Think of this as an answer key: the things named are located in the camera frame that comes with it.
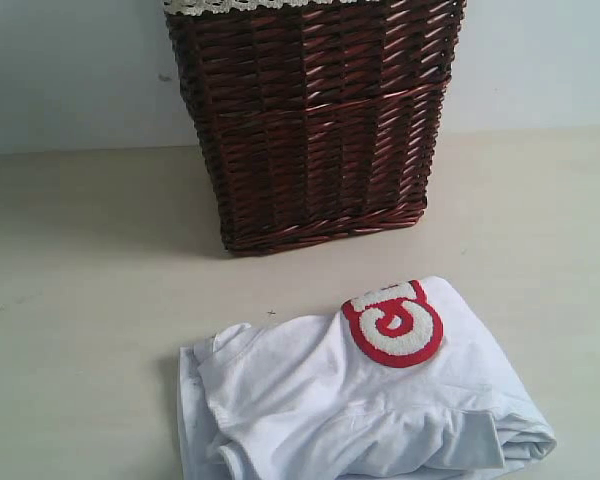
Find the wicker basket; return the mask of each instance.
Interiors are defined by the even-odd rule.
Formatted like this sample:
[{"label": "wicker basket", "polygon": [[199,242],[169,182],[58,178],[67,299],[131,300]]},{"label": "wicker basket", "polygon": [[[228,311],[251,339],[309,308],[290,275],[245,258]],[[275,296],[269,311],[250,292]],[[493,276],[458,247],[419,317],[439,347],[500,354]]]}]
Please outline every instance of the wicker basket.
[{"label": "wicker basket", "polygon": [[417,222],[464,4],[167,13],[228,250]]}]

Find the embroidered patch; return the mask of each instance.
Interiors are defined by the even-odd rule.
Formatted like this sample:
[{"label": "embroidered patch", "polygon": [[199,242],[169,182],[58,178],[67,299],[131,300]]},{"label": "embroidered patch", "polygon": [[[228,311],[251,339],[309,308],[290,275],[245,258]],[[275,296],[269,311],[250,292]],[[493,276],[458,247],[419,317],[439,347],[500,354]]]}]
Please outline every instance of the embroidered patch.
[{"label": "embroidered patch", "polygon": [[422,363],[442,342],[440,316],[415,280],[349,300],[342,313],[360,350],[388,367]]}]

